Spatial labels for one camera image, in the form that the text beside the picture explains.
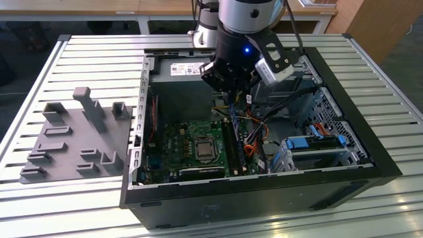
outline mounting screw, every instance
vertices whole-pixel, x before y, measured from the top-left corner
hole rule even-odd
[[[250,12],[250,16],[252,17],[252,18],[256,18],[258,16],[259,16],[259,10],[256,10],[256,9],[254,9],[251,12]]]

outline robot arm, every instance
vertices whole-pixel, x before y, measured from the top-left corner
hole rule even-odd
[[[201,79],[215,90],[247,91],[260,79],[271,86],[294,73],[298,57],[268,28],[276,1],[219,1],[216,52],[214,61],[200,67]]]

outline metal slatted table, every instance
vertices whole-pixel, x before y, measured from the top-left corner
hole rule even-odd
[[[280,35],[280,40],[287,47],[298,46],[294,35]],[[117,207],[121,177],[20,184],[45,103],[61,101],[65,108],[80,107],[71,100],[72,90],[88,86],[101,105],[124,101],[136,107],[143,49],[191,47],[183,35],[72,36],[53,48],[0,145],[0,237],[420,236],[423,116],[352,39],[303,35],[303,41],[304,46],[318,47],[398,163],[404,174],[399,179],[335,209],[153,231]]]

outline cpu socket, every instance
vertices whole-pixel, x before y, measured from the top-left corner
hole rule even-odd
[[[214,138],[210,136],[197,137],[193,143],[196,160],[203,164],[208,164],[216,158]]]

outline blue latch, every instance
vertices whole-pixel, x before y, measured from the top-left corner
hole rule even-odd
[[[308,143],[304,137],[290,138],[294,148],[308,148]]]
[[[347,145],[347,140],[346,140],[346,138],[344,138],[343,135],[339,135],[339,136],[338,136],[338,140],[339,140],[342,146],[346,146],[346,145]]]
[[[294,148],[291,139],[286,140],[286,145],[287,145],[288,149]]]
[[[311,129],[312,133],[315,134],[315,136],[318,136],[320,139],[323,139],[323,135],[318,132],[314,125],[310,126],[310,129]]]

